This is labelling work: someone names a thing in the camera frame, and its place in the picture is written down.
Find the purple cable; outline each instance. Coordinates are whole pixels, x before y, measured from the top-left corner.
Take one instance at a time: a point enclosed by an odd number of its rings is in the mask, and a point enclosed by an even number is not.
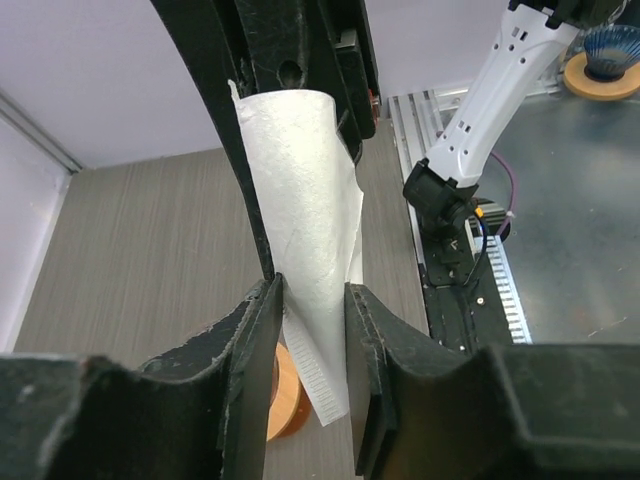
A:
[[[439,138],[440,135],[442,135],[442,133],[443,133],[442,130],[437,131],[436,137]],[[511,223],[511,218],[513,217],[513,210],[516,207],[516,199],[518,198],[518,178],[516,177],[516,172],[513,171],[513,168],[511,168],[511,165],[509,165],[509,162],[507,162],[502,155],[500,155],[495,150],[491,150],[491,153],[489,155],[495,158],[496,161],[502,166],[502,168],[504,168],[504,170],[507,172],[507,175],[509,176],[509,182],[511,182],[511,195],[509,196],[509,208],[507,210],[506,216],[504,217],[504,220],[500,224],[500,228],[498,228],[498,231],[496,232],[497,236],[501,236],[502,233],[506,230],[506,228]]]

